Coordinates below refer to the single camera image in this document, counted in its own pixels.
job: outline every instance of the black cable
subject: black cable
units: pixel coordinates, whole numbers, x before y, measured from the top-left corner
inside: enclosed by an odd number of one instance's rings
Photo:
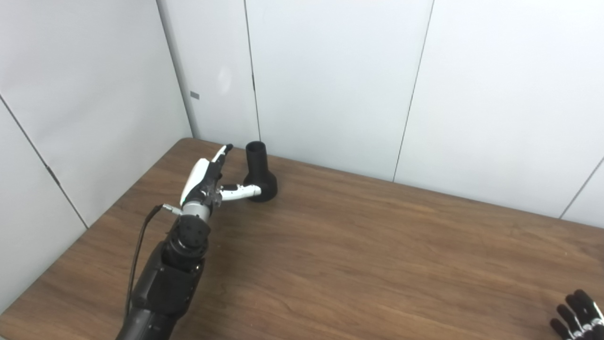
[[[134,250],[134,258],[132,259],[132,267],[130,268],[130,279],[128,280],[128,291],[126,292],[126,307],[124,309],[124,322],[130,313],[130,296],[132,294],[132,284],[134,283],[134,274],[137,271],[137,261],[138,261],[138,253],[141,251],[141,244],[143,243],[143,237],[145,235],[145,229],[147,229],[147,224],[151,221],[151,219],[158,213],[162,208],[161,205],[153,207],[145,220],[143,222],[143,226],[141,227],[141,232],[138,234],[138,242],[137,248]]]

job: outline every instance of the black cylindrical object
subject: black cylindrical object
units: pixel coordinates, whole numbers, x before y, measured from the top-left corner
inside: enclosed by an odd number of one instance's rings
[[[248,175],[243,180],[243,185],[257,185],[262,192],[258,196],[250,197],[254,202],[266,202],[277,195],[277,178],[268,170],[266,145],[262,142],[250,142],[245,146],[248,158]]]

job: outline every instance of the black arm segment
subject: black arm segment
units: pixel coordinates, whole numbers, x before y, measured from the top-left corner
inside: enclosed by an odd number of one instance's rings
[[[149,256],[116,340],[170,339],[201,278],[209,233],[210,227],[198,217],[185,215],[176,220]]]

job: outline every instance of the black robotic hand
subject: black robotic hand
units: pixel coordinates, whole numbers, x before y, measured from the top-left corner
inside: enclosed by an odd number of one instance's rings
[[[604,321],[598,305],[583,290],[567,295],[566,302],[573,310],[561,304],[558,314],[568,324],[568,328],[558,319],[550,321],[551,327],[562,340],[604,340]]]

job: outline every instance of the wooden table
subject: wooden table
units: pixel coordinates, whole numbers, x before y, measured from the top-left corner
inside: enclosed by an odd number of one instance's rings
[[[178,142],[0,316],[0,335],[114,339],[144,216],[176,205],[195,161],[218,147]],[[603,229],[269,164],[275,199],[226,202],[212,216],[206,269],[172,339],[554,340],[548,321],[565,294],[604,302]],[[242,150],[223,173],[222,183],[244,178]],[[173,220],[151,222],[139,269]]]

